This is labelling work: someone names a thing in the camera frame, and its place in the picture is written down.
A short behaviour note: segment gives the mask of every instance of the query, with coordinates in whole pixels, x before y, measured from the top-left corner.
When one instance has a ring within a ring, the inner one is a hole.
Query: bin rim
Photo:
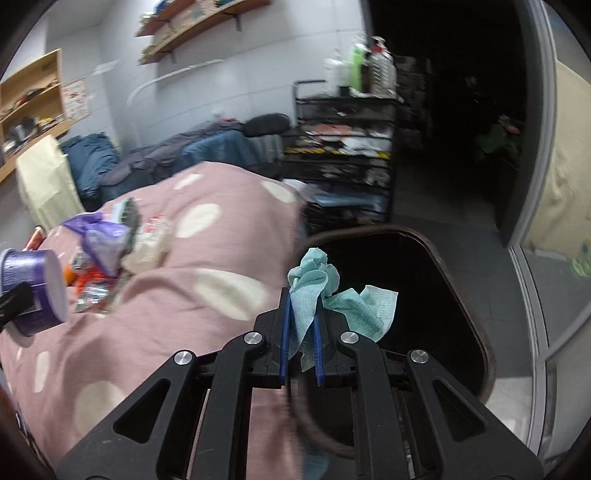
[[[495,383],[496,374],[496,361],[492,352],[492,347],[488,339],[488,335],[486,334],[484,328],[479,324],[479,322],[475,320],[475,318],[477,317],[473,315],[472,309],[466,305],[461,295],[458,295],[458,292],[461,293],[462,289],[458,288],[457,282],[454,280],[449,268],[443,261],[439,251],[437,250],[435,245],[423,234],[411,228],[396,225],[394,223],[388,225],[360,226],[317,233],[315,235],[310,236],[305,242],[296,247],[291,260],[291,266],[298,266],[300,264],[302,257],[304,257],[309,248],[322,248],[322,245],[328,243],[329,241],[344,238],[358,238],[362,236],[382,235],[384,233],[391,232],[402,233],[405,236],[414,238],[415,240],[417,240],[425,246],[437,269],[440,271],[441,275],[445,279],[445,282],[453,292],[453,295],[455,296],[457,302],[463,309],[465,317],[468,321],[468,325],[472,330],[472,333],[476,339],[480,352],[485,361],[484,377],[482,380],[480,393],[478,395],[478,400],[482,404],[485,404],[491,396],[492,389]],[[316,422],[313,420],[313,416],[308,408],[308,405],[306,404],[306,402],[302,401],[301,398],[302,394],[305,394],[307,396],[306,387],[304,386],[305,382],[298,381],[298,377],[295,378],[293,382],[289,383],[289,398],[291,409],[294,413],[294,416],[296,417],[295,419],[299,424],[299,427],[302,428],[306,433],[307,437],[314,443],[316,443],[318,446],[330,452],[333,452],[337,456],[341,456],[343,458],[354,458],[355,451],[353,447],[341,444],[340,442],[334,440],[328,434],[326,434],[321,428],[319,428],[318,425],[316,425]]]

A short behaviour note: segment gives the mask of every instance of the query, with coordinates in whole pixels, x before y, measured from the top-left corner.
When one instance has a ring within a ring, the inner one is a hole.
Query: orange object
[[[77,279],[78,274],[72,270],[71,266],[66,265],[64,268],[64,280],[66,281],[66,285],[71,287]]]
[[[76,293],[80,295],[84,287],[91,280],[106,280],[107,277],[98,269],[98,267],[92,267],[88,272],[78,276],[78,283],[76,283]]]

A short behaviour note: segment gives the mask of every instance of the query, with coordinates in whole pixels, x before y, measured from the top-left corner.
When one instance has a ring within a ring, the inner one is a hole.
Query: folded cloth
[[[33,225],[46,231],[84,212],[66,156],[48,135],[17,158],[18,192]]]
[[[258,163],[251,142],[238,130],[220,131],[218,135],[202,138],[186,146],[175,167],[181,171],[202,161],[217,161],[242,168]]]
[[[320,248],[310,248],[300,266],[290,270],[288,280],[295,317],[290,335],[290,358],[301,351],[303,371],[314,366],[313,342],[306,333],[314,320],[318,297],[324,308],[345,315],[351,331],[374,342],[392,326],[398,293],[367,285],[361,294],[350,288],[333,295],[339,288],[339,273]]]
[[[119,153],[103,133],[73,137],[62,143],[60,148],[67,155],[76,190],[87,207],[87,200],[98,198],[100,177],[118,165]]]

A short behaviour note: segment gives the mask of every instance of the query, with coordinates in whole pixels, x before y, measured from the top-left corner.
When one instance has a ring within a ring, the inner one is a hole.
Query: poster
[[[72,122],[79,122],[90,115],[90,102],[84,78],[75,80],[61,89],[66,118]]]

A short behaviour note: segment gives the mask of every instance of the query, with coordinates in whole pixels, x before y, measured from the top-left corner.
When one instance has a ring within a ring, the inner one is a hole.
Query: teal paper towel
[[[333,295],[339,288],[339,273],[320,248],[310,248],[300,266],[290,270],[288,280],[295,317],[290,335],[290,358],[301,351],[303,371],[314,366],[313,336],[309,328],[319,297],[324,308],[345,315],[351,331],[374,342],[392,326],[398,293],[367,285],[361,294],[350,288]]]

